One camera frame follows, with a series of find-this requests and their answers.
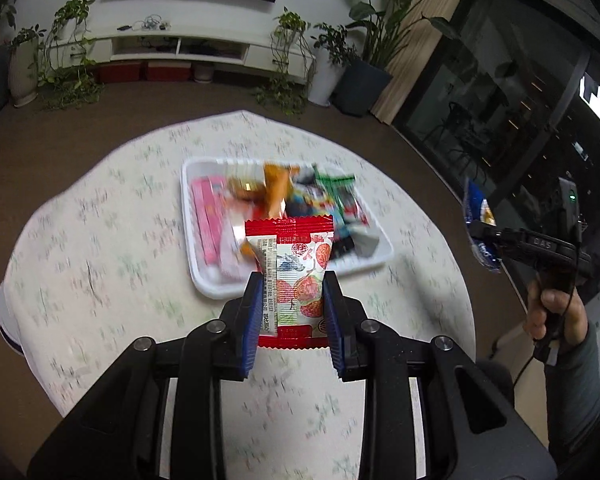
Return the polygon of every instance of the floral tablecloth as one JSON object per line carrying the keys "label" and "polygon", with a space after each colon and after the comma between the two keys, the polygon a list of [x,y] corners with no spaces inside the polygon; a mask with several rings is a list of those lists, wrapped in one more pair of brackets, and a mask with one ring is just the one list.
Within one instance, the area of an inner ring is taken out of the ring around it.
{"label": "floral tablecloth", "polygon": [[[4,293],[27,361],[61,414],[133,339],[183,337],[219,315],[222,302],[198,293],[187,267],[179,176],[193,155],[301,159],[354,173],[395,257],[343,278],[344,294],[401,335],[430,340],[445,333],[474,355],[462,275],[413,200],[337,144],[236,112],[125,144],[24,227]],[[259,349],[247,381],[222,385],[228,477],[356,478],[363,401],[364,384],[341,383],[328,350]],[[419,463],[423,473],[422,457]]]}

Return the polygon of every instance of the blue snack bag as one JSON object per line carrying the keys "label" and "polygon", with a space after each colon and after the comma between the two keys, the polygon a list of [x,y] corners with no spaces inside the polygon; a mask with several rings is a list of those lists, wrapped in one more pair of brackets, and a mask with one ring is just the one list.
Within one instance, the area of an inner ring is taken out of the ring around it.
{"label": "blue snack bag", "polygon": [[[485,224],[496,225],[495,217],[487,203],[482,191],[470,180],[464,182],[464,200],[462,201],[464,212],[464,225],[468,227],[474,220],[480,220]],[[471,248],[476,259],[492,272],[500,272],[500,258],[496,247],[486,244],[476,238],[471,238]]]}

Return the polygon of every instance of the gray sleeve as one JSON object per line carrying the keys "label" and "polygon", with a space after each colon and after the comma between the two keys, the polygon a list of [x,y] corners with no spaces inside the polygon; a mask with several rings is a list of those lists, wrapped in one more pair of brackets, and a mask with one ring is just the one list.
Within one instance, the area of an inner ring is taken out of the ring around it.
{"label": "gray sleeve", "polygon": [[549,452],[558,466],[582,442],[600,418],[600,373],[596,331],[544,367]]}

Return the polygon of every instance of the white tray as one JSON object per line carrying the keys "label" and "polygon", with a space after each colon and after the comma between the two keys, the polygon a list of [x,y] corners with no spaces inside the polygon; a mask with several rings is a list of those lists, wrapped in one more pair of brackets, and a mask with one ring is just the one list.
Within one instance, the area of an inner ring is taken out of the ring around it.
{"label": "white tray", "polygon": [[[215,158],[206,156],[194,156],[187,159],[182,165],[181,188],[182,188],[182,216],[184,218],[184,229],[187,241],[187,256],[189,258],[189,270],[191,278],[196,288],[205,296],[214,300],[228,300],[231,298],[240,298],[244,293],[247,282],[236,282],[223,276],[218,266],[208,266],[202,254],[202,242],[200,241],[200,232],[198,231],[198,218],[196,216],[196,207],[193,203],[189,183],[195,178],[212,175],[227,175],[227,170],[234,168],[235,164],[244,165],[253,168],[259,168],[261,175],[258,177],[264,180],[262,166],[264,160],[254,160],[245,158]],[[310,168],[311,164],[307,162],[298,162],[294,160],[266,160],[285,166],[300,166],[301,168]],[[342,175],[345,174],[340,168],[328,165],[320,165],[320,170],[327,174]],[[353,251],[345,254],[337,260],[329,262],[327,270],[334,270],[337,275],[345,276],[361,270],[371,269],[384,264],[394,255],[394,247],[387,237],[384,229],[378,223],[373,211],[368,208],[365,200],[356,193],[356,198],[366,213],[366,217],[371,226],[380,231],[380,243],[376,252],[370,258],[360,258]]]}

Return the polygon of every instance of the red box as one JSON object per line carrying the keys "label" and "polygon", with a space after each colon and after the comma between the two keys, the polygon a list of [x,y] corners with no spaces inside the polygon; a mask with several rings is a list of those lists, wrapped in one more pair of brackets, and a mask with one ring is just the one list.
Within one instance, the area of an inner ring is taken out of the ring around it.
{"label": "red box", "polygon": [[190,61],[150,61],[146,64],[147,81],[186,81],[190,76]]}
{"label": "red box", "polygon": [[139,81],[141,61],[119,61],[98,66],[98,79],[101,83],[127,83]]}

